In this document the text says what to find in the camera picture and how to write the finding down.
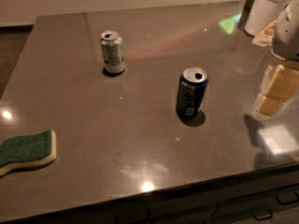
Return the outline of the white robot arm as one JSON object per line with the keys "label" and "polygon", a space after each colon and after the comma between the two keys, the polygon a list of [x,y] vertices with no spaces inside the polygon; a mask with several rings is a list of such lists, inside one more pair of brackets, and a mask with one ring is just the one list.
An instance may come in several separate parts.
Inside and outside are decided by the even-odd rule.
{"label": "white robot arm", "polygon": [[283,60],[266,69],[255,102],[258,113],[272,117],[299,92],[299,0],[291,0],[252,43],[271,46],[272,54]]}

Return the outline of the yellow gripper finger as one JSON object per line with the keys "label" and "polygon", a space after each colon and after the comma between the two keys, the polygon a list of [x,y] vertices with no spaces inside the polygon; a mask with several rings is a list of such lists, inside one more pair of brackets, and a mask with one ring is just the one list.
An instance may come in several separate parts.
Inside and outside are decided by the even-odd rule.
{"label": "yellow gripper finger", "polygon": [[299,62],[269,66],[256,99],[256,111],[272,117],[299,92]]}

